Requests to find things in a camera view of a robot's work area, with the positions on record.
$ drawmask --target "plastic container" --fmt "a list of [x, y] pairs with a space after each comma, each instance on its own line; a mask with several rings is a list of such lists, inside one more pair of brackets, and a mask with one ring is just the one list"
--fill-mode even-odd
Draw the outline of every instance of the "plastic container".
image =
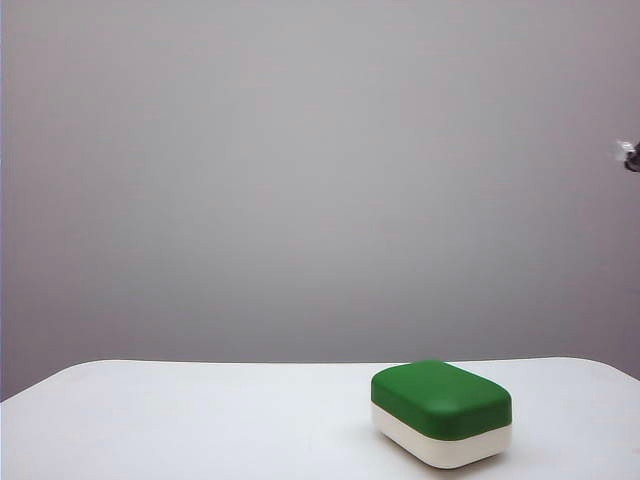
[[438, 360], [377, 373], [371, 402], [375, 426], [434, 467], [461, 467], [504, 451], [511, 441], [509, 392]]

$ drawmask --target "rounded rectangular box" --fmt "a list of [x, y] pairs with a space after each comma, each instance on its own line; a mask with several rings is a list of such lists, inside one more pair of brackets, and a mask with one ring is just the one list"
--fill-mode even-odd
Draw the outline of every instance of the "rounded rectangular box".
[[457, 468], [504, 451], [511, 396], [438, 360], [391, 367], [371, 381], [375, 426], [425, 463]]

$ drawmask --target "white table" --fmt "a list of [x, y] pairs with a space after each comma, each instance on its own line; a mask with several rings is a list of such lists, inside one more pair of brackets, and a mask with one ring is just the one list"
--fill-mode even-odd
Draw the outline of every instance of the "white table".
[[390, 364], [100, 361], [2, 404], [3, 480], [639, 479], [640, 382], [589, 360], [456, 362], [513, 396], [508, 452], [437, 470], [377, 433]]

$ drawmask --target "green lid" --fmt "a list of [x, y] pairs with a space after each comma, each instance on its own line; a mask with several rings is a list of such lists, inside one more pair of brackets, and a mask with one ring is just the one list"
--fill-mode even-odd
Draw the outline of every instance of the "green lid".
[[438, 440], [461, 440], [511, 424], [509, 392], [438, 360], [377, 373], [371, 380], [371, 401]]

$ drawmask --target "green soap box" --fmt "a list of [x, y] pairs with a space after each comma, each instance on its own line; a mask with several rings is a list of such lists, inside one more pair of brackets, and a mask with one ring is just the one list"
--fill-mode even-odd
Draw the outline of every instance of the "green soap box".
[[377, 373], [371, 404], [375, 426], [434, 467], [457, 468], [498, 454], [511, 440], [509, 392], [438, 360]]

